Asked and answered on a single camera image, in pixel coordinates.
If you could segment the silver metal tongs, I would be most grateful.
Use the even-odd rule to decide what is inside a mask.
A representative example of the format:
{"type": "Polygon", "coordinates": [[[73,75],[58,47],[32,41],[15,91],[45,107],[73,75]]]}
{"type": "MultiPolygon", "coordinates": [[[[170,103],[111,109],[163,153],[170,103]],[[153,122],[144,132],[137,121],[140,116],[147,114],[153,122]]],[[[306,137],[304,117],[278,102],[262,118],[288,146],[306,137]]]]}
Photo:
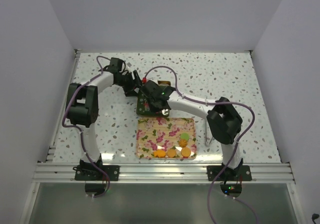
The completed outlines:
{"type": "Polygon", "coordinates": [[[206,121],[205,122],[205,124],[206,124],[206,126],[205,126],[205,137],[206,137],[206,139],[205,139],[205,145],[206,145],[206,147],[210,147],[211,146],[211,144],[212,144],[212,142],[214,141],[214,138],[213,138],[213,136],[212,136],[212,132],[211,132],[211,129],[210,129],[210,126],[209,126],[209,123],[206,121]]]}

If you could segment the floral cookie tin box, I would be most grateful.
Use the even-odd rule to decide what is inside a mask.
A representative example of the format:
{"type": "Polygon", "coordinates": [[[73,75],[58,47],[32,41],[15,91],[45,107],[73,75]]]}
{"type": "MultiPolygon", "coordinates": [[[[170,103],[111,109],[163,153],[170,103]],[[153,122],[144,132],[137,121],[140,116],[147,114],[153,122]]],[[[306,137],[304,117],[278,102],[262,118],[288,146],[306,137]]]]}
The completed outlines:
{"type": "Polygon", "coordinates": [[[158,81],[157,82],[159,86],[171,86],[171,82],[170,81],[158,81]]]}

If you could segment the gold tin lid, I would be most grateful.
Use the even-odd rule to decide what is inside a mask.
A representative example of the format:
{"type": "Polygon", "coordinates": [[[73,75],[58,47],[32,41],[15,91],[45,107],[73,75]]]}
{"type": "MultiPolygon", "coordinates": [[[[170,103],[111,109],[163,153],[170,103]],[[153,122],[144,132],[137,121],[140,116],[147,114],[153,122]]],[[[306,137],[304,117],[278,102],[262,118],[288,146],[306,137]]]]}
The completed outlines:
{"type": "Polygon", "coordinates": [[[138,93],[136,105],[136,114],[141,117],[169,117],[169,110],[162,110],[159,112],[152,112],[147,102],[146,97],[142,93],[138,93]]]}

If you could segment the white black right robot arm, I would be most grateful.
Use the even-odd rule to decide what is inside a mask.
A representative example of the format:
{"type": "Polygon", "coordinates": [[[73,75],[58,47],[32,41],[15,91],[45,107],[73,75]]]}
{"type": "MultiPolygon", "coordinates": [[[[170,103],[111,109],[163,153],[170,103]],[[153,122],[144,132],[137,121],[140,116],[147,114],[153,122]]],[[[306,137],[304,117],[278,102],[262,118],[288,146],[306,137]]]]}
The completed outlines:
{"type": "Polygon", "coordinates": [[[151,111],[179,110],[207,121],[211,136],[221,144],[222,164],[216,177],[225,182],[236,181],[240,175],[243,158],[238,152],[239,133],[242,128],[242,118],[232,103],[221,97],[210,101],[180,93],[171,86],[160,87],[154,81],[147,81],[139,89],[146,97],[151,111]]]}

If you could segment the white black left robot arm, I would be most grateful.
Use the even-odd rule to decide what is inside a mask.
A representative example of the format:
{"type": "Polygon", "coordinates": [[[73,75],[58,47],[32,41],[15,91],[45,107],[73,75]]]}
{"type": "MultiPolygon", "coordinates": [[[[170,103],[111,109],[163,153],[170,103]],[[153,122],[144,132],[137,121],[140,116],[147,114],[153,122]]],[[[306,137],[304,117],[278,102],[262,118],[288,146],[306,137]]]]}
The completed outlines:
{"type": "Polygon", "coordinates": [[[75,128],[79,132],[82,157],[74,168],[76,180],[111,181],[104,169],[102,154],[98,148],[95,122],[99,116],[99,94],[113,85],[123,89],[125,96],[136,97],[142,86],[136,70],[130,70],[124,60],[97,56],[98,74],[81,83],[71,83],[67,91],[66,108],[62,118],[64,128],[75,128]],[[109,64],[103,67],[99,59],[106,59],[109,64]]]}

